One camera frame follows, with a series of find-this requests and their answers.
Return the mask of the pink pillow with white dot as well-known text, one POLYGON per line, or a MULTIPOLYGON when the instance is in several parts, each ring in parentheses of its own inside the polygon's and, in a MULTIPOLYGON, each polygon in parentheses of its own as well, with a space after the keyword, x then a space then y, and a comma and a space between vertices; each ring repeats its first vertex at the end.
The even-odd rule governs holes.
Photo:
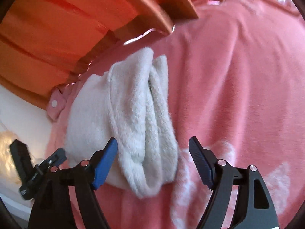
POLYGON ((72 93, 72 87, 66 86, 63 89, 54 88, 49 99, 46 111, 51 121, 66 118, 71 107, 69 98, 72 93))

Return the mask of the cream sweater with black hearts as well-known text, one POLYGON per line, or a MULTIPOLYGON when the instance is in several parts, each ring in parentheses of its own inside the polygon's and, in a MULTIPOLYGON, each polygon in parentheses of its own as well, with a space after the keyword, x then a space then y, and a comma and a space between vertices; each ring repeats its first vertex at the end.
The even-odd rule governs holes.
POLYGON ((73 101, 64 148, 75 166, 102 150, 110 138, 118 154, 107 183, 138 198, 156 196, 173 182, 178 144, 168 110, 168 64, 145 47, 91 75, 73 101))

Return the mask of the white feather lamp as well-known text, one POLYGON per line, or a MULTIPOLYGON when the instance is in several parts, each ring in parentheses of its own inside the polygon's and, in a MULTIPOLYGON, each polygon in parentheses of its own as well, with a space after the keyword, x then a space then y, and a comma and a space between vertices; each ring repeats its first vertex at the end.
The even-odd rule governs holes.
POLYGON ((11 131, 6 130, 0 132, 0 173, 1 177, 9 182, 20 185, 21 180, 9 148, 11 143, 16 139, 18 139, 18 136, 11 131))

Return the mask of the wooden bed headboard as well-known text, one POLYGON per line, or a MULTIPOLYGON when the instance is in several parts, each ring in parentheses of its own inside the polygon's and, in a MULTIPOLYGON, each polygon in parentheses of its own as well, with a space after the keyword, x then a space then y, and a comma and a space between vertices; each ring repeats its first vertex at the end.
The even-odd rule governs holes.
MULTIPOLYGON (((1 23, 15 0, 1 0, 1 23)), ((138 15, 121 28, 108 32, 86 55, 87 69, 77 79, 54 86, 47 97, 19 88, 10 88, 2 84, 12 93, 40 108, 45 108, 52 91, 58 87, 63 89, 84 79, 94 64, 95 60, 105 51, 120 42, 124 42, 149 30, 156 30, 163 35, 170 35, 177 22, 198 18, 195 0, 127 0, 138 11, 138 15)))

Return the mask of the pink fleece blanket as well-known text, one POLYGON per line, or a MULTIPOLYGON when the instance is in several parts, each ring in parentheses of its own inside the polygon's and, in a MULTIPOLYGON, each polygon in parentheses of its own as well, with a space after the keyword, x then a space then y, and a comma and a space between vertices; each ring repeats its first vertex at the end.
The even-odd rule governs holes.
POLYGON ((80 81, 54 92, 47 151, 64 146, 70 109, 86 80, 150 47, 168 58, 169 111, 180 149, 176 180, 144 199, 123 179, 120 188, 103 185, 96 195, 110 227, 196 228, 210 197, 188 150, 196 136, 231 165, 258 167, 284 228, 304 202, 304 21, 276 0, 198 2, 197 10, 197 20, 167 37, 153 32, 117 43, 80 81))

